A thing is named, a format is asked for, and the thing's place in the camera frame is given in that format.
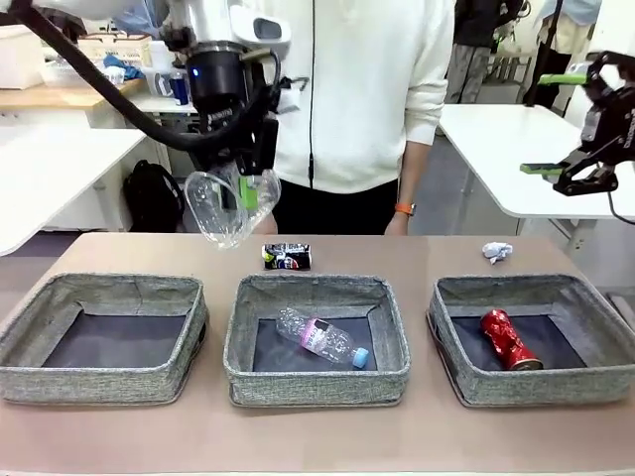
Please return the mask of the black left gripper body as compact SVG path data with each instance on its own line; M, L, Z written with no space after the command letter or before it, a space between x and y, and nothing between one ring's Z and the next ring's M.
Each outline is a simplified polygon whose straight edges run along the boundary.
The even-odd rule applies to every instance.
M278 137L280 59L271 49L243 47L198 52L187 62L198 132L222 133L190 152L194 167L209 172L235 164L243 176L274 165Z

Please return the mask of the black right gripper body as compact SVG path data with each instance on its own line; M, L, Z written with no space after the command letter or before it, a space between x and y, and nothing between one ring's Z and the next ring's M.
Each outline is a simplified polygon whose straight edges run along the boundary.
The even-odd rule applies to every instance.
M580 149L600 163L634 161L634 84L618 89L585 85L591 101L580 134Z

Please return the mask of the person's left hand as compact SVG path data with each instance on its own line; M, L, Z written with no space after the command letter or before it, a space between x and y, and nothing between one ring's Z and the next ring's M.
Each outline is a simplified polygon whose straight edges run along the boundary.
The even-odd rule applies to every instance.
M388 223L384 235L407 236L410 218L411 216L406 213L396 212Z

